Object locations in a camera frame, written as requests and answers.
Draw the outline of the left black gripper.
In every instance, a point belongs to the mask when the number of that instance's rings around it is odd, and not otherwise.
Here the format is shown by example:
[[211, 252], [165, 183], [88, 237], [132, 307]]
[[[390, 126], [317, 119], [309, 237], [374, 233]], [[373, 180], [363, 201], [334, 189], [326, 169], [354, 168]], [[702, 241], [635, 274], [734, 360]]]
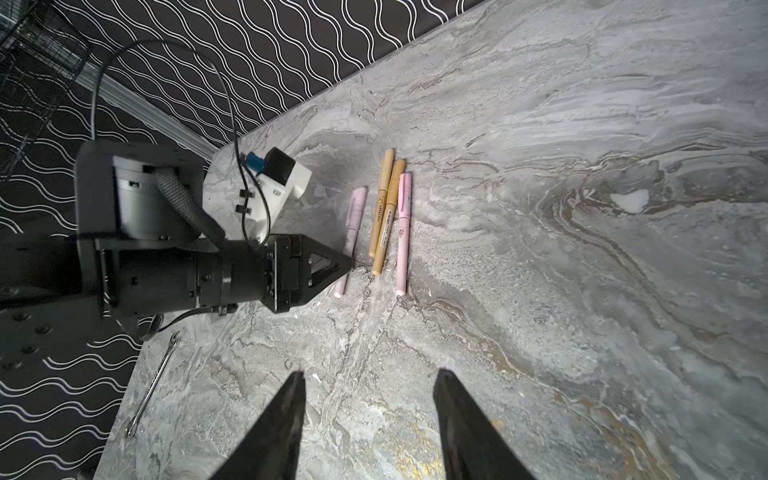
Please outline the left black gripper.
[[271, 235], [266, 263], [264, 303], [274, 313], [285, 313], [347, 275], [353, 259], [308, 236]]

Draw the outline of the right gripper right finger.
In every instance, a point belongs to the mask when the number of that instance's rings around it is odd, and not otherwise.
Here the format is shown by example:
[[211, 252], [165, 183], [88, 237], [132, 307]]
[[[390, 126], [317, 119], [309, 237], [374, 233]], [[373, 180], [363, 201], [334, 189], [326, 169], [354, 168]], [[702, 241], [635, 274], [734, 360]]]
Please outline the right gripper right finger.
[[433, 400], [448, 479], [534, 478], [453, 371], [438, 371]]

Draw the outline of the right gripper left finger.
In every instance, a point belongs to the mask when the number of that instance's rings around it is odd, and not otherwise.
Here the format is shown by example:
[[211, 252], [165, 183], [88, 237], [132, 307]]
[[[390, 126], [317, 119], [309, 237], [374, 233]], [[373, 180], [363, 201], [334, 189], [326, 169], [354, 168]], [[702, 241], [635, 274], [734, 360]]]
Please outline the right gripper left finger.
[[304, 373], [294, 371], [212, 479], [295, 479], [305, 410]]

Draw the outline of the pink pen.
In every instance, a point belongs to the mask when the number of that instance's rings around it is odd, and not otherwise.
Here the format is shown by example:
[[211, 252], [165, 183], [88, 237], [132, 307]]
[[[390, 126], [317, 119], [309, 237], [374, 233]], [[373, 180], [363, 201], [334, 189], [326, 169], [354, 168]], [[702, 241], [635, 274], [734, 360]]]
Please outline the pink pen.
[[398, 188], [398, 247], [396, 270], [396, 295], [405, 296], [408, 283], [408, 261], [410, 251], [410, 226], [412, 208], [412, 174], [400, 175]]
[[361, 226], [363, 211], [366, 204], [368, 189], [363, 186], [352, 192], [349, 211], [346, 219], [346, 237], [343, 253], [348, 256], [352, 263], [347, 273], [345, 273], [335, 284], [334, 296], [341, 298], [346, 294], [349, 273], [354, 267], [354, 251], [357, 243], [358, 232]]

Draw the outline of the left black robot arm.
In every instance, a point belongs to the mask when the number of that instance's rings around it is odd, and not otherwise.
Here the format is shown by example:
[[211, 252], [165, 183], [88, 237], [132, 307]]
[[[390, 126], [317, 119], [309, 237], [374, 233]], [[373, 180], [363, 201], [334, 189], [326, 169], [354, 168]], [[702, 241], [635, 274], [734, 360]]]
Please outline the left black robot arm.
[[347, 274], [351, 257], [310, 237], [230, 240], [202, 207], [204, 160], [154, 144], [85, 142], [75, 163], [76, 231], [1, 246], [1, 381], [29, 378], [108, 322], [131, 336], [169, 312], [283, 313]]

